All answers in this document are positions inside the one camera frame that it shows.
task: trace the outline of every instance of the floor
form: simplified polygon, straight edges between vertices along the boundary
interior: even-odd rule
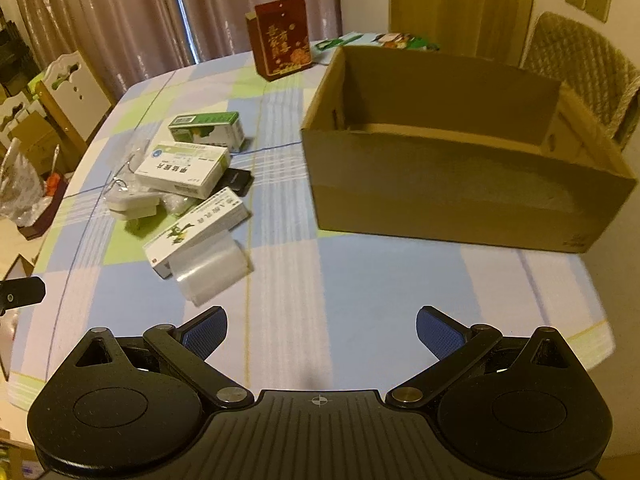
[[[2,251],[0,251],[0,278],[7,273],[18,254],[30,262],[34,261],[40,252],[44,238],[43,236],[28,242],[10,220],[0,218],[0,246],[2,247]],[[6,382],[1,372],[0,428],[9,431],[13,440],[31,442],[27,432],[27,413],[7,401]]]

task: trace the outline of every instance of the white chair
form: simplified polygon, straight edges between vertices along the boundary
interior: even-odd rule
[[[0,144],[5,148],[8,149],[9,144],[11,144],[9,132],[17,124],[16,116],[22,111],[26,112],[28,106],[29,99],[22,92],[13,97],[8,97],[0,104]]]
[[[114,101],[89,63],[76,51],[49,65],[36,92],[49,114],[82,153]]]

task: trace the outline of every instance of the checkered tablecloth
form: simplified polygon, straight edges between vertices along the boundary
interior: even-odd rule
[[[90,145],[42,248],[35,273],[47,296],[20,313],[12,403],[28,409],[90,327],[134,336],[199,312],[142,251],[171,219],[130,232],[100,200],[123,146],[164,136],[168,120],[192,110],[237,110],[251,137],[232,166],[255,175],[244,199],[253,216],[232,234],[255,270],[210,302],[225,307],[229,329],[209,362],[255,394],[384,394],[435,361],[415,335],[424,304],[505,335],[556,326],[586,367],[612,352],[609,324],[578,256],[319,230],[299,129],[324,70],[317,65],[267,83],[251,56],[239,54],[129,89]]]

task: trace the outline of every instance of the plaid tablecloth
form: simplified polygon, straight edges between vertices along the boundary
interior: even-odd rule
[[[435,361],[415,335],[424,304],[505,335],[556,326],[586,367],[612,352],[609,325],[578,256],[319,230],[299,127],[324,70],[317,65],[267,83],[251,56],[239,54],[129,89],[78,167],[42,248],[35,272],[47,297],[20,313],[12,403],[28,409],[90,327],[134,336],[199,312],[172,278],[153,272],[142,251],[143,241],[171,220],[131,233],[100,200],[114,156],[128,141],[165,136],[173,116],[199,109],[239,111],[252,138],[232,165],[255,175],[244,199],[254,214],[233,236],[255,270],[210,302],[225,307],[229,329],[209,361],[255,394],[384,394]]]

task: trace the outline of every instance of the black object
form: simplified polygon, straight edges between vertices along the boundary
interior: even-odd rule
[[[40,303],[44,296],[44,282],[37,276],[0,281],[0,316],[10,308]]]
[[[254,176],[251,174],[251,171],[226,168],[225,173],[220,177],[211,195],[215,195],[223,189],[223,187],[229,187],[236,195],[245,196],[249,192],[249,188],[253,182]]]
[[[430,306],[416,328],[441,361],[384,402],[375,390],[254,400],[203,361],[225,338],[221,307],[142,337],[94,328],[29,411],[43,478],[598,478],[609,410],[555,329],[503,337]]]

